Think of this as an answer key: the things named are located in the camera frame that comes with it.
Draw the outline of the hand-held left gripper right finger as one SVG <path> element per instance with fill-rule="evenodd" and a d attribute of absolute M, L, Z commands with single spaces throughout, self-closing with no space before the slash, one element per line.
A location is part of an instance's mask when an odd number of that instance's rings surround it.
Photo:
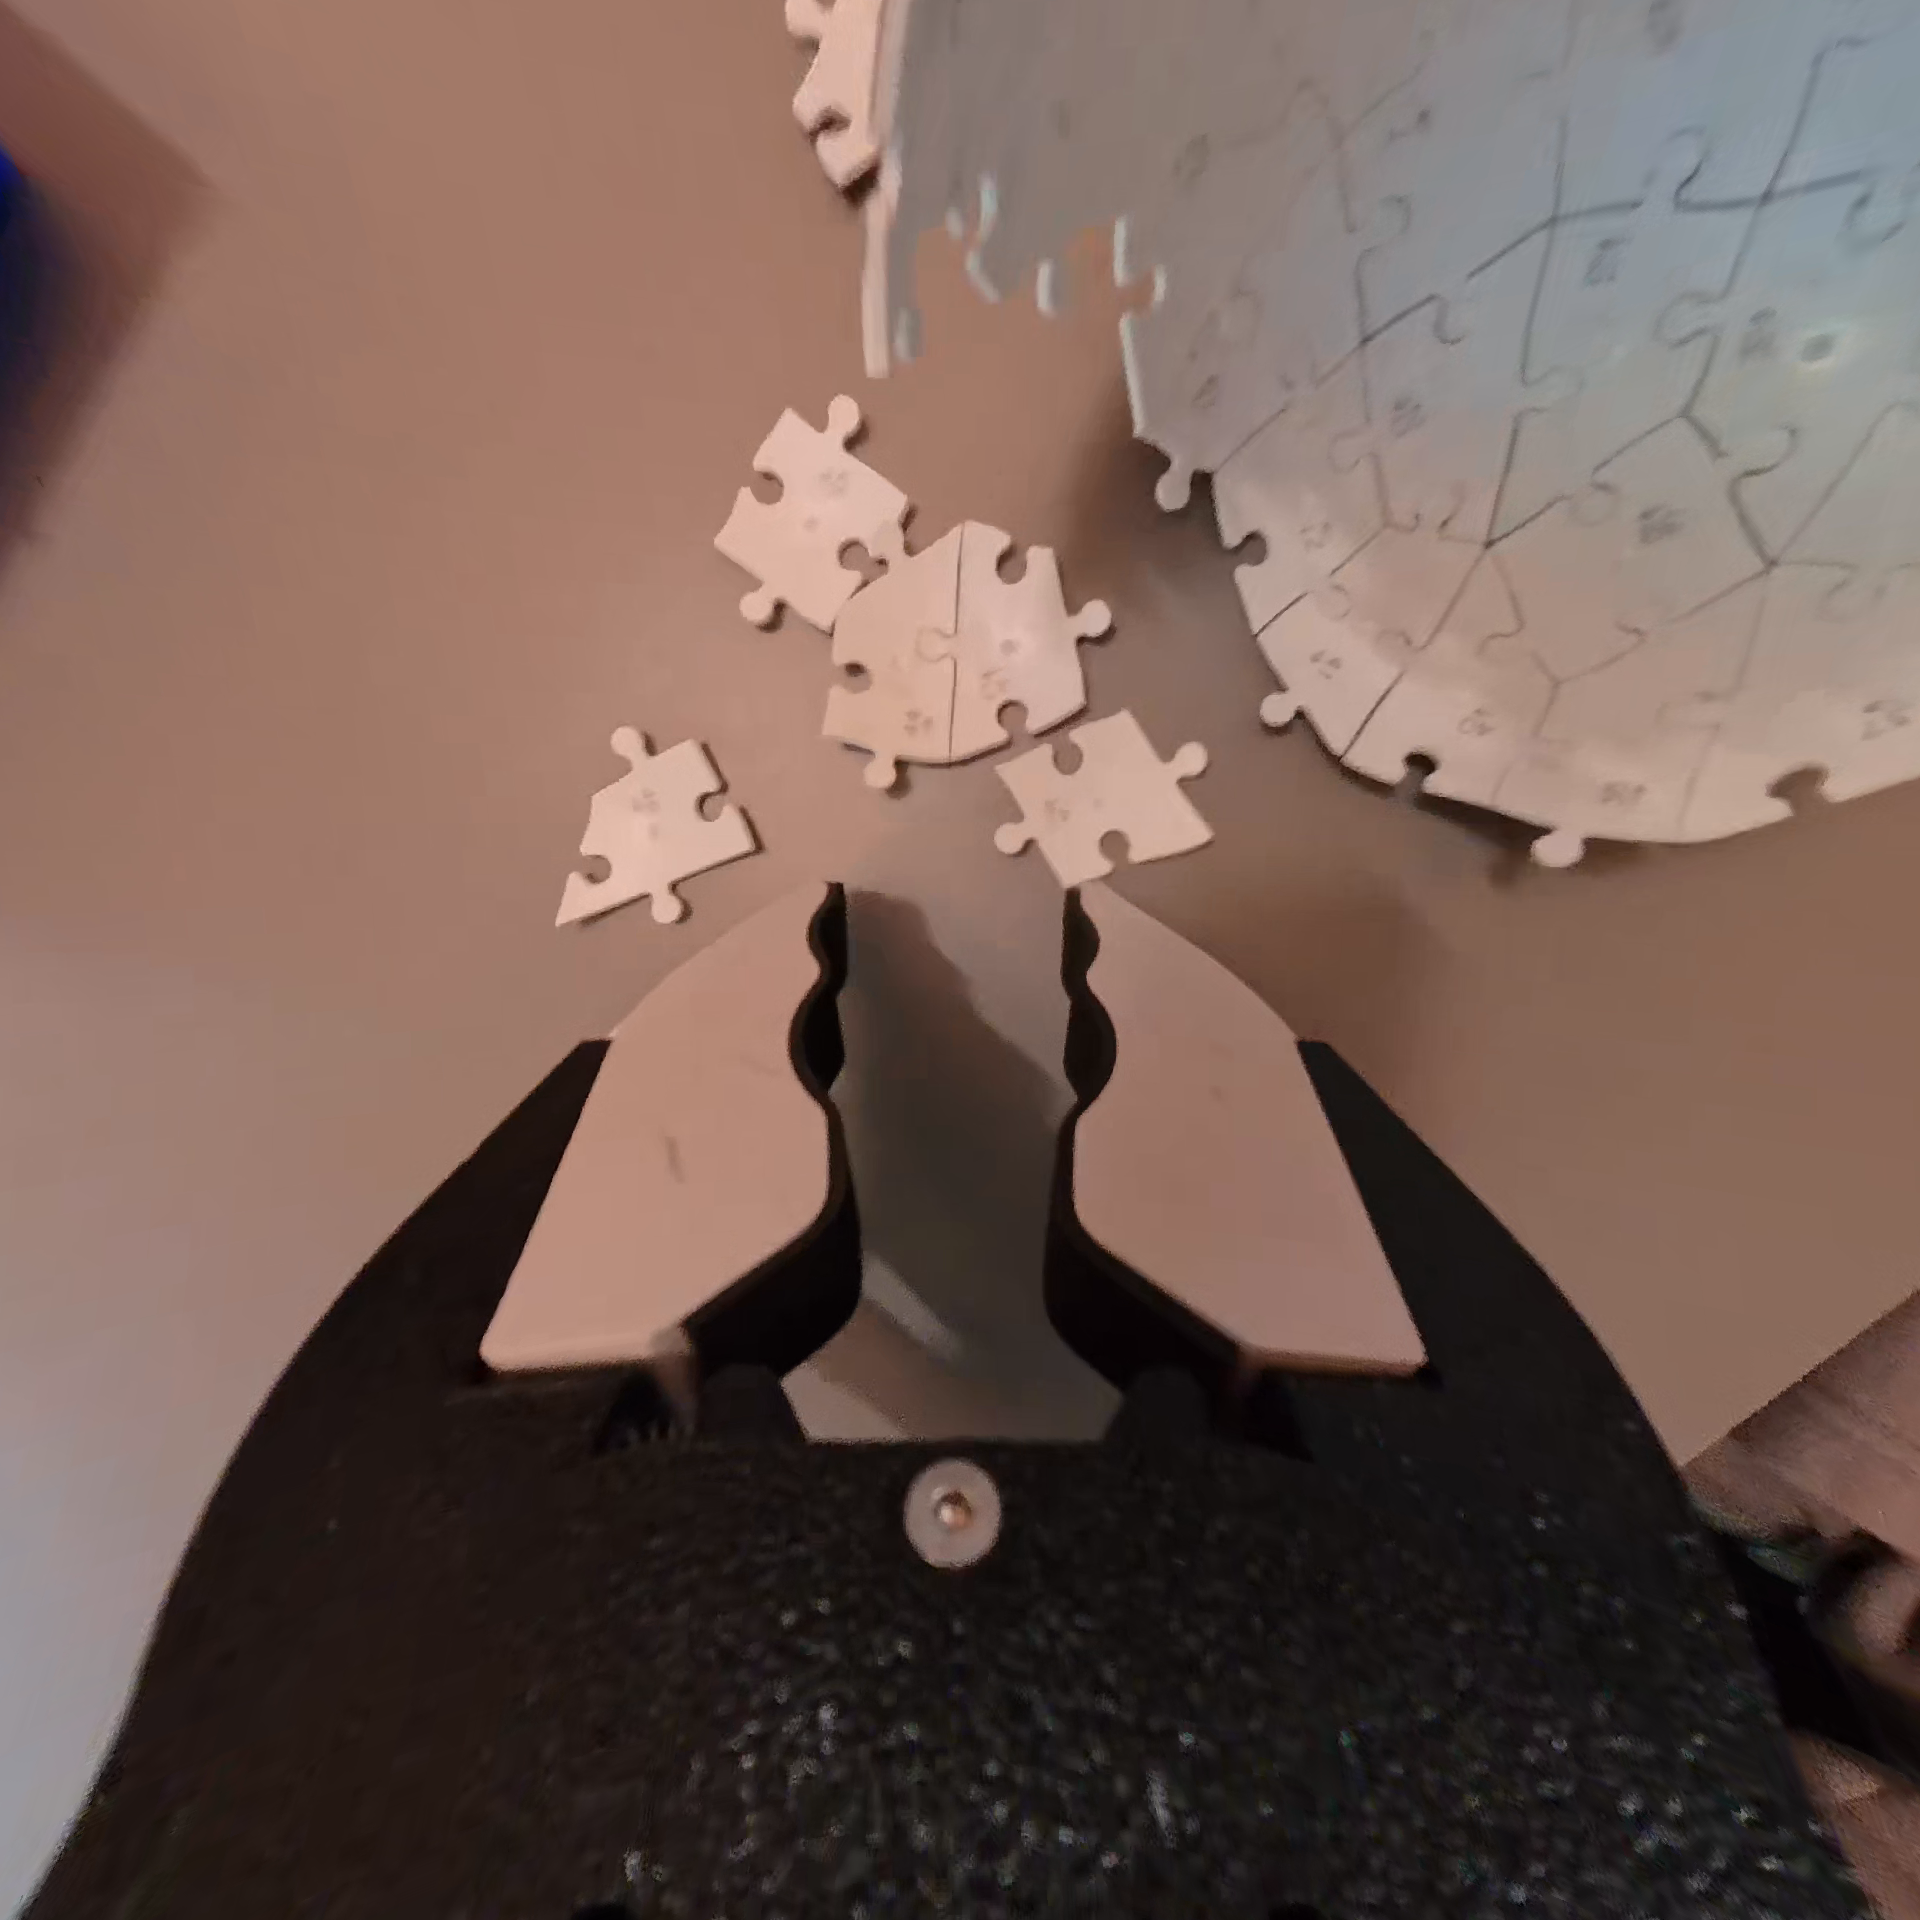
<path fill-rule="evenodd" d="M 1063 990 L 1043 1296 L 1066 1347 L 1116 1387 L 1418 1376 L 1425 1341 L 1282 1015 L 1105 882 L 1063 905 Z"/>

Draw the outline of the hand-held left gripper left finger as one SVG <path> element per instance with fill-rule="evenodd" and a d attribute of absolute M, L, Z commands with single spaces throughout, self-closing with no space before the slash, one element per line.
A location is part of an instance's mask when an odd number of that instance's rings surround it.
<path fill-rule="evenodd" d="M 845 979 L 847 894 L 813 881 L 631 1009 L 483 1336 L 492 1375 L 683 1353 L 787 1376 L 839 1336 L 862 1290 Z"/>

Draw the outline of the printed puzzle ball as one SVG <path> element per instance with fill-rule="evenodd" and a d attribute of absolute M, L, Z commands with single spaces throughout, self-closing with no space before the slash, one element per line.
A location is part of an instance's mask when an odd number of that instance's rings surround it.
<path fill-rule="evenodd" d="M 870 370 L 930 229 L 1047 314 L 1101 233 L 1266 730 L 1545 866 L 1915 783 L 1915 5 L 881 19 Z"/>

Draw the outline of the pointed white puzzle piece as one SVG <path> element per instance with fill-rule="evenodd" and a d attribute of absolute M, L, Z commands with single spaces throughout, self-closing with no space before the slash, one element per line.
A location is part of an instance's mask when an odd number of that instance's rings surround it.
<path fill-rule="evenodd" d="M 555 923 L 597 922 L 635 902 L 654 923 L 679 923 L 687 913 L 681 882 L 759 853 L 757 831 L 705 743 L 655 753 L 635 727 L 614 727 L 611 751 L 628 771 L 591 793 Z"/>

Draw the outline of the joined white puzzle piece pair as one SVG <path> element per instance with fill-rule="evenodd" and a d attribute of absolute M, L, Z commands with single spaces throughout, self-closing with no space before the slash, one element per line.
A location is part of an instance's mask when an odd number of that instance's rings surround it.
<path fill-rule="evenodd" d="M 833 625 L 820 735 L 867 754 L 887 791 L 907 763 L 953 766 L 1011 743 L 1020 710 L 1047 735 L 1087 704 L 1086 642 L 1114 632 L 1105 602 L 1067 608 L 1050 547 L 967 520 L 859 587 Z"/>

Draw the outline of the blue box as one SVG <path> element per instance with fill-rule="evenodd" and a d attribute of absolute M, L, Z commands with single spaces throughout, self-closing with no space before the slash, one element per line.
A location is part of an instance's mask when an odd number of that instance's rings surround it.
<path fill-rule="evenodd" d="M 2 554 L 57 461 L 71 375 L 73 263 L 57 207 L 2 149 Z"/>

